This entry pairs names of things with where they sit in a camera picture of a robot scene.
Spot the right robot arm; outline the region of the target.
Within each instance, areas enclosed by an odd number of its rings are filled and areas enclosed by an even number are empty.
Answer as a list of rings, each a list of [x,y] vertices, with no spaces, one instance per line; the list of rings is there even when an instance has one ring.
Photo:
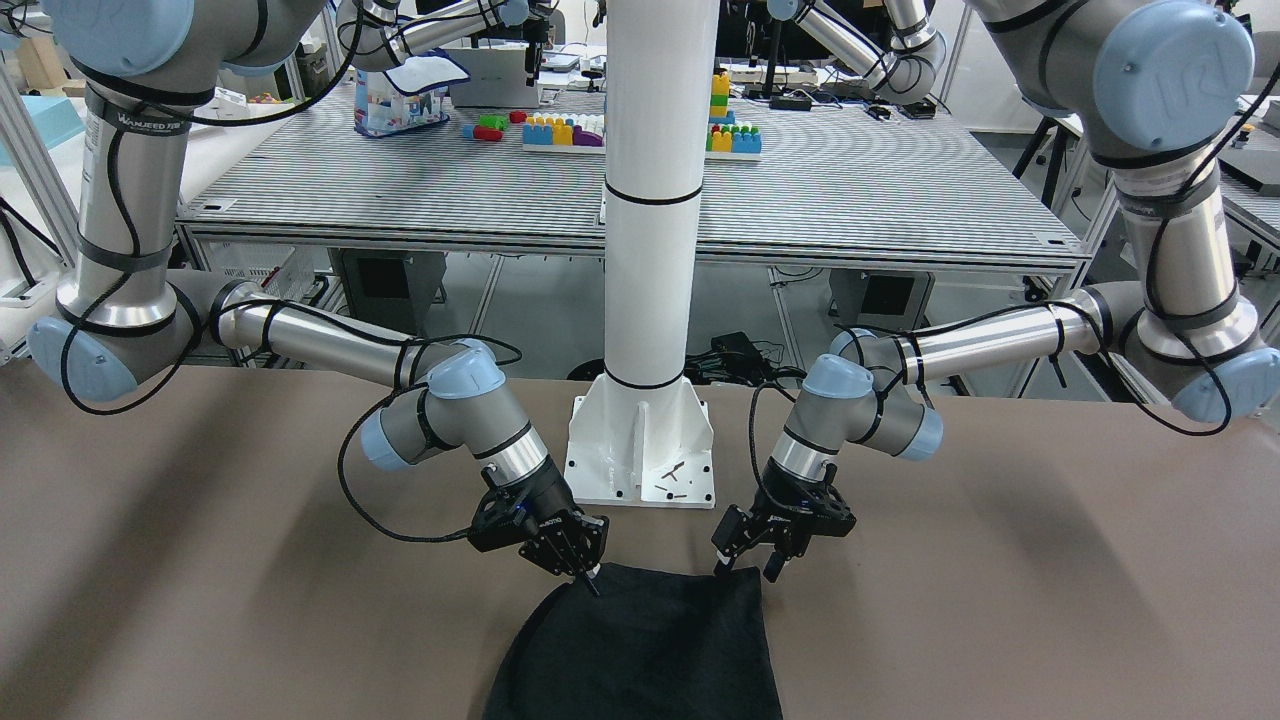
[[[486,492],[449,533],[481,552],[513,546],[590,585],[608,521],[580,509],[511,388],[493,343],[429,340],[265,293],[250,281],[169,268],[196,109],[223,68],[273,68],[324,1],[45,1],[87,79],[86,178],[76,270],[28,346],[81,410],[124,413],[202,342],[262,350],[388,387],[352,430],[378,468],[463,447]]]

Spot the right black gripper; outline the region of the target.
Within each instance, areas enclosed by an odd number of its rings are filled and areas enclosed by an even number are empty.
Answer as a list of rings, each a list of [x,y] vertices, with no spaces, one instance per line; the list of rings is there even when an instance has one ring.
[[[507,486],[497,483],[497,468],[481,469],[488,492],[468,530],[468,543],[480,552],[517,544],[527,561],[553,575],[573,577],[593,597],[602,592],[602,569],[609,520],[585,514],[556,465],[540,465]]]

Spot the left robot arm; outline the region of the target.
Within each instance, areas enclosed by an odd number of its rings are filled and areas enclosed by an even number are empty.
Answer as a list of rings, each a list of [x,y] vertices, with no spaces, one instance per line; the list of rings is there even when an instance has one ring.
[[[975,1],[1024,99],[1075,115],[1112,174],[1138,278],[951,325],[846,329],[806,372],[749,509],[710,541],[716,574],[768,544],[774,580],[818,536],[855,524],[835,488],[846,443],[920,461],[943,438],[911,387],[1044,356],[1116,354],[1206,434],[1271,400],[1277,350],[1233,273],[1220,191],[1225,129],[1254,72],[1245,27],[1210,1]]]

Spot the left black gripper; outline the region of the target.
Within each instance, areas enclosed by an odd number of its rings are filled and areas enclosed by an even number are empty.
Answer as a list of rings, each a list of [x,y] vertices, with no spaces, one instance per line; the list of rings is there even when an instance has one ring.
[[[759,546],[773,550],[762,571],[776,583],[792,557],[801,557],[815,536],[845,537],[856,524],[851,509],[833,486],[837,466],[826,464],[819,480],[809,480],[768,462],[756,479],[749,509],[731,503],[712,534],[714,577],[728,577],[742,553]]]

